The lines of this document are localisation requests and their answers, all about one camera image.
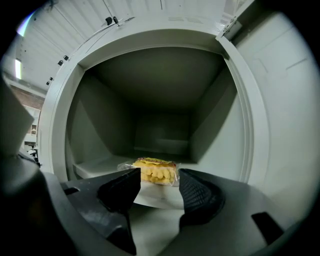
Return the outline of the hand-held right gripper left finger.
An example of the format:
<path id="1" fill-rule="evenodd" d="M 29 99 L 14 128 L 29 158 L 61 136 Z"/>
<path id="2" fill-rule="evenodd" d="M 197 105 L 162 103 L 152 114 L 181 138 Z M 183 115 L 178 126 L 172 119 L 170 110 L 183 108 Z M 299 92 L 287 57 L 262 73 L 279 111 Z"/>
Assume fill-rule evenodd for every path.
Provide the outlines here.
<path id="1" fill-rule="evenodd" d="M 107 210 L 105 238 L 123 251 L 135 255 L 129 210 L 141 189 L 141 169 L 132 168 L 127 173 L 101 185 L 97 199 Z"/>

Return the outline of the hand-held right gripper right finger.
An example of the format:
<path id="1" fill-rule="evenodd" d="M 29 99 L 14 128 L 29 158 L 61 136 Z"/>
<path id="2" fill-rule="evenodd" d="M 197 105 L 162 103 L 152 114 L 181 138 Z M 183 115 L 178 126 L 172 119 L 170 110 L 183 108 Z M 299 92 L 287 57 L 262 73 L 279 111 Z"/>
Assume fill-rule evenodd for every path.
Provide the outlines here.
<path id="1" fill-rule="evenodd" d="M 198 177 L 190 169 L 179 170 L 179 192 L 184 207 L 179 220 L 180 229 L 209 223 L 220 213 L 226 201 L 217 185 Z"/>

